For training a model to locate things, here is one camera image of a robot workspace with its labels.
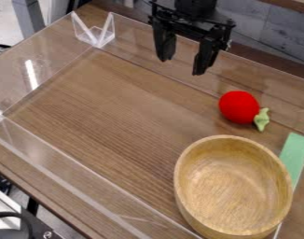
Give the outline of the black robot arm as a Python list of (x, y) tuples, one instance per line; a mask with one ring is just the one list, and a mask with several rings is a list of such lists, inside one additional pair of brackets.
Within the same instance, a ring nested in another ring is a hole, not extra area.
[(230, 48), (235, 22), (217, 13), (217, 0), (174, 0), (173, 8), (162, 6), (157, 0), (150, 0), (149, 4), (147, 23), (158, 59), (165, 62), (173, 58), (179, 35), (199, 43), (191, 75), (202, 75), (218, 52)]

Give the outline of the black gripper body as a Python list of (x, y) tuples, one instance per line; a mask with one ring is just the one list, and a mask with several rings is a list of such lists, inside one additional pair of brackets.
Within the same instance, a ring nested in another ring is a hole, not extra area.
[(170, 7), (161, 0), (149, 0), (149, 24), (157, 19), (175, 35), (198, 41), (210, 30), (222, 31), (222, 40), (229, 39), (235, 22), (217, 12), (218, 0), (174, 0)]

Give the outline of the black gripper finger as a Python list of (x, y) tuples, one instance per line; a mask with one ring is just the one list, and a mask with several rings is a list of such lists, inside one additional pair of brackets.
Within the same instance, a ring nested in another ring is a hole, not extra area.
[(158, 59), (165, 62), (175, 53), (177, 37), (171, 29), (154, 19), (151, 21), (154, 48)]
[(207, 67), (214, 63), (214, 60), (218, 55), (218, 51), (223, 47), (222, 31), (210, 30), (206, 35), (198, 38), (199, 47), (198, 53), (194, 56), (193, 62), (193, 76), (199, 76), (205, 73)]

